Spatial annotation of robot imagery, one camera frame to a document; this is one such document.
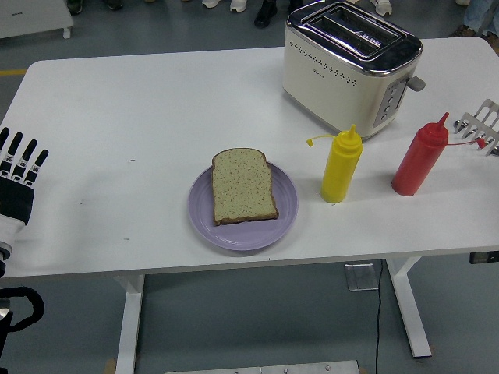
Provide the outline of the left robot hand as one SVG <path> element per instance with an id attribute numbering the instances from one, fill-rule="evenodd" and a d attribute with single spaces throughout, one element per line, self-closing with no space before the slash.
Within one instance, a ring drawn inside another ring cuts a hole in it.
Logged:
<path id="1" fill-rule="evenodd" d="M 1 130 L 1 258 L 12 253 L 16 235 L 29 223 L 34 202 L 34 184 L 49 151 L 43 149 L 34 162 L 30 162 L 37 147 L 30 140 L 20 157 L 16 157 L 23 134 L 17 132 L 7 142 L 10 129 Z"/>

